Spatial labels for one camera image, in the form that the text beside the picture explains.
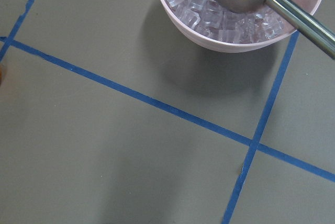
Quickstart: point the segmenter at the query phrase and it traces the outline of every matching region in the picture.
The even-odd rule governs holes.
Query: ladle handle
[[[265,3],[335,60],[335,34],[332,31],[291,0],[266,0]]]

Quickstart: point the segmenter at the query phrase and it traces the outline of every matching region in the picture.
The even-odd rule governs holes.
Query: pink plastic container
[[[247,43],[247,44],[235,44],[235,43],[226,43],[216,41],[210,38],[207,38],[192,29],[188,28],[184,25],[170,10],[169,6],[165,2],[165,0],[160,0],[167,15],[170,17],[173,24],[180,30],[182,34],[184,34],[189,40],[192,42],[210,49],[219,52],[228,52],[228,53],[238,53],[238,52],[246,52],[251,50],[256,50],[259,48],[263,48],[265,46],[271,45],[275,42],[278,42],[288,36],[290,36],[293,32],[296,31],[289,23],[285,23],[284,32],[282,35],[268,41],[258,42],[258,43]],[[295,2],[302,7],[305,11],[310,14],[314,14],[317,8],[319,7],[321,0],[295,0]]]

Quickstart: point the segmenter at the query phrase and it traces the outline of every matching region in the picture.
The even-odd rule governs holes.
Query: pink bowl rim
[[[275,42],[281,41],[284,38],[292,35],[294,32],[297,31],[297,29],[293,29],[291,31],[288,31],[285,34],[280,35],[279,37],[276,37],[272,40],[268,40],[268,41],[263,41],[263,42],[256,42],[256,43],[228,43],[228,42],[220,42],[214,39],[210,39],[208,37],[205,37],[199,33],[197,33],[196,31],[190,29],[188,26],[186,26],[184,23],[182,23],[175,15],[174,13],[170,10],[169,6],[167,5],[167,3],[165,2],[165,0],[160,0],[165,11],[168,13],[168,15],[170,17],[174,17],[175,22],[178,23],[179,26],[181,26],[183,29],[187,30],[189,33],[197,35],[198,37],[202,38],[203,40],[207,40],[222,46],[229,46],[229,47],[238,47],[241,50],[245,49],[246,51],[250,48],[263,48],[265,46],[268,46],[270,44],[273,44]],[[312,11],[310,12],[311,15],[314,15],[314,13],[316,12],[316,10],[318,9],[318,7],[320,6],[322,0],[317,0],[317,2],[314,5],[314,8],[312,9]]]

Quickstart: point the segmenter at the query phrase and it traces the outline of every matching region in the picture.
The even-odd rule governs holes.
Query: gray tabletop
[[[0,16],[1,224],[334,223],[335,62],[303,36],[218,53],[159,0]]]

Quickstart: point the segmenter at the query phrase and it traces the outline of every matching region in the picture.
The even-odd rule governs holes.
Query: blue grid line
[[[231,217],[233,215],[233,212],[236,208],[237,201],[240,197],[243,185],[245,183],[245,179],[247,178],[247,175],[248,175],[249,169],[251,167],[252,161],[255,157],[258,146],[260,144],[260,141],[261,141],[261,138],[262,138],[267,120],[269,119],[271,110],[273,108],[274,102],[275,102],[276,97],[278,95],[278,92],[279,92],[280,86],[282,84],[282,81],[284,79],[289,61],[290,61],[291,56],[292,56],[293,51],[294,51],[294,47],[295,47],[296,42],[298,40],[298,36],[299,36],[299,33],[295,32],[291,36],[291,39],[288,43],[286,52],[285,52],[283,60],[282,60],[282,63],[279,67],[277,76],[276,76],[276,78],[273,82],[273,86],[271,88],[270,94],[267,98],[265,107],[263,109],[262,116],[261,116],[260,121],[257,125],[256,131],[255,131],[255,134],[254,134],[253,139],[251,141],[251,144],[249,146],[247,155],[245,156],[241,174],[238,176],[238,178],[236,180],[234,189],[233,189],[231,197],[229,199],[224,217],[222,219],[222,224],[229,224],[229,222],[231,220]]]
[[[152,97],[144,95],[144,94],[142,94],[140,92],[134,91],[134,90],[132,90],[132,89],[130,89],[128,87],[125,87],[125,86],[123,86],[121,84],[118,84],[118,83],[116,83],[116,82],[114,82],[112,80],[109,80],[109,79],[107,79],[105,77],[99,76],[99,75],[97,75],[97,74],[95,74],[93,72],[90,72],[88,70],[80,68],[80,67],[78,67],[76,65],[73,65],[71,63],[63,61],[63,60],[61,60],[59,58],[53,57],[51,55],[47,55],[47,54],[45,54],[45,53],[43,53],[43,52],[41,52],[39,50],[36,50],[36,49],[34,49],[34,48],[32,48],[32,47],[30,47],[30,46],[28,46],[26,44],[23,44],[21,42],[18,42],[16,40],[12,41],[12,45],[14,47],[18,48],[18,49],[21,49],[21,50],[24,50],[24,51],[30,53],[30,54],[37,55],[37,56],[43,58],[44,60],[46,60],[48,62],[56,64],[56,65],[58,65],[60,67],[63,67],[65,69],[69,70],[69,71],[72,71],[74,73],[77,73],[77,74],[79,74],[81,76],[84,76],[84,77],[86,77],[88,79],[91,79],[91,80],[93,80],[93,81],[95,81],[97,83],[100,83],[100,84],[103,84],[105,86],[108,86],[108,87],[110,87],[112,89],[115,89],[116,91],[119,91],[119,92],[124,93],[124,94],[126,94],[128,96],[136,98],[136,99],[138,99],[138,100],[140,100],[142,102],[145,102],[145,103],[147,103],[149,105],[152,105],[152,106],[154,106],[156,108],[159,108],[161,110],[167,111],[168,113],[174,114],[174,115],[176,115],[176,116],[178,116],[180,118],[183,118],[183,119],[185,119],[187,121],[195,123],[195,124],[197,124],[199,126],[202,126],[202,127],[206,128],[206,129],[209,129],[209,130],[211,130],[213,132],[216,132],[216,133],[218,133],[220,135],[223,135],[223,136],[225,136],[227,138],[230,138],[232,140],[235,140],[235,141],[240,142],[240,143],[245,144],[245,145],[250,145],[251,139],[249,139],[247,137],[244,137],[244,136],[242,136],[242,135],[240,135],[240,134],[238,134],[236,132],[233,132],[231,130],[223,128],[223,127],[221,127],[219,125],[216,125],[214,123],[206,121],[206,120],[204,120],[202,118],[196,117],[196,116],[194,116],[194,115],[192,115],[190,113],[187,113],[187,112],[185,112],[183,110],[180,110],[180,109],[178,109],[176,107],[168,105],[168,104],[166,104],[164,102],[161,102],[161,101],[159,101],[157,99],[154,99]]]
[[[16,36],[17,32],[19,31],[23,21],[25,20],[27,14],[29,13],[32,5],[34,4],[35,0],[28,0],[28,2],[26,3],[26,10],[25,12],[19,16],[19,18],[17,19],[16,23],[14,24],[11,32],[9,33],[9,36],[5,39],[4,41],[4,45],[2,46],[1,50],[0,50],[0,62],[1,60],[4,58],[4,55],[6,54],[9,46],[11,45],[14,37]]]
[[[0,37],[0,41],[4,41],[4,40],[5,40],[5,37]],[[87,73],[91,73],[91,72],[86,71],[86,70],[84,70],[84,69],[82,69],[82,68],[80,68],[80,67],[77,67],[77,66],[75,66],[75,65],[72,65],[72,64],[70,64],[70,63],[67,63],[67,62],[65,62],[65,61],[63,61],[63,60],[60,60],[60,59],[57,59],[57,58],[55,58],[55,57],[53,57],[53,56],[47,55],[47,54],[45,54],[45,53],[43,53],[43,52],[41,52],[41,51],[39,51],[39,50],[36,50],[36,49],[34,49],[34,48],[32,48],[32,47],[30,47],[30,46],[24,44],[24,43],[18,42],[18,41],[16,41],[16,40],[13,40],[13,47],[15,47],[15,48],[17,48],[17,49],[20,49],[20,50],[23,50],[23,51],[25,51],[25,52],[27,52],[27,53],[29,53],[29,54],[33,54],[33,55],[36,55],[36,56],[38,56],[38,57],[41,57],[41,58],[43,58],[44,60],[46,60],[46,61],[48,61],[48,62],[54,63],[54,64],[56,64],[56,65],[58,65],[58,66],[60,66],[60,67],[62,67],[62,68],[65,68],[65,69],[67,69],[67,70],[70,70],[70,71],[72,71],[72,72],[75,72],[75,73],[77,73],[77,74],[79,74],[79,75],[82,75],[82,76],[84,76],[84,77],[86,77],[86,78],[89,78],[89,77],[87,77],[86,75],[83,75],[83,73],[84,73],[84,74],[85,74],[85,73],[86,73],[86,74],[87,74]],[[107,86],[110,87],[110,88],[112,88],[112,89],[114,89],[113,85],[107,85]],[[197,118],[197,117],[195,117],[195,116],[193,116],[193,115],[191,115],[191,114],[188,114],[188,113],[186,113],[186,112],[184,112],[184,111],[182,111],[182,110],[179,110],[179,109],[177,109],[177,108],[175,108],[175,107],[173,107],[173,106],[170,106],[170,105],[168,105],[168,104],[165,104],[165,103],[162,103],[162,104],[164,104],[165,107],[166,107],[166,110],[165,110],[165,111],[167,111],[167,112],[169,112],[169,113],[172,113],[172,114],[174,114],[174,115],[180,117],[180,115],[178,115],[178,114],[175,113],[175,112],[177,112],[177,111],[180,111],[180,112],[186,114],[186,115],[189,117],[189,119],[183,117],[184,119],[186,119],[186,120],[188,120],[188,121],[191,121],[191,122],[194,122],[194,120],[190,120],[191,117],[194,117],[195,120],[198,120],[198,123],[195,123],[195,124],[197,124],[197,125],[199,125],[199,126],[202,126],[202,127],[206,128],[206,129],[208,129],[208,130],[211,130],[211,131],[214,131],[214,132],[219,133],[219,134],[221,134],[221,135],[224,135],[224,134],[223,134],[222,132],[220,132],[219,130],[212,129],[211,127],[208,127],[206,124],[201,124],[201,122],[203,122],[203,123],[207,123],[207,124],[209,124],[209,125],[212,125],[213,128],[217,127],[218,129],[221,129],[222,131],[228,131],[229,133],[232,133],[232,135],[230,135],[230,136],[228,136],[228,135],[224,135],[224,136],[226,136],[226,137],[228,137],[228,138],[230,138],[230,139],[232,139],[232,140],[235,140],[235,141],[237,141],[237,142],[243,143],[243,144],[245,144],[245,145],[250,145],[250,143],[251,143],[251,140],[250,140],[250,139],[248,139],[248,138],[246,138],[246,137],[244,137],[244,136],[241,136],[241,135],[239,135],[238,133],[232,132],[232,131],[227,130],[227,129],[223,128],[223,127],[220,127],[220,126],[214,125],[214,124],[212,124],[212,123],[209,123],[209,122],[207,122],[207,121],[205,121],[205,120],[203,120],[203,119],[201,119],[201,118]],[[266,146],[266,145],[264,145],[264,144],[259,144],[259,145],[258,145],[258,150],[261,151],[261,152],[263,152],[263,153],[265,153],[265,154],[267,154],[267,155],[270,155],[270,156],[272,156],[272,157],[274,157],[274,158],[280,159],[280,160],[282,160],[282,161],[284,161],[284,162],[287,162],[287,163],[289,163],[289,164],[291,164],[291,165],[294,165],[294,166],[296,166],[296,167],[299,167],[299,168],[301,168],[301,169],[303,169],[303,170],[305,170],[305,171],[307,171],[307,172],[316,174],[316,175],[321,176],[321,177],[323,177],[323,178],[325,178],[325,179],[327,179],[327,180],[330,180],[330,181],[335,182],[335,174],[332,174],[332,173],[330,173],[330,172],[328,172],[328,171],[326,171],[326,170],[320,169],[320,168],[318,168],[318,167],[316,167],[316,166],[314,166],[314,165],[311,165],[311,164],[309,164],[309,163],[307,163],[307,162],[304,162],[304,161],[302,161],[302,160],[299,160],[299,159],[297,159],[297,158],[295,158],[295,157],[293,157],[293,156],[290,156],[290,155],[288,155],[288,154],[286,154],[286,153],[283,153],[283,152],[281,152],[281,151],[272,149],[272,148],[270,148],[270,147],[268,147],[268,146]]]

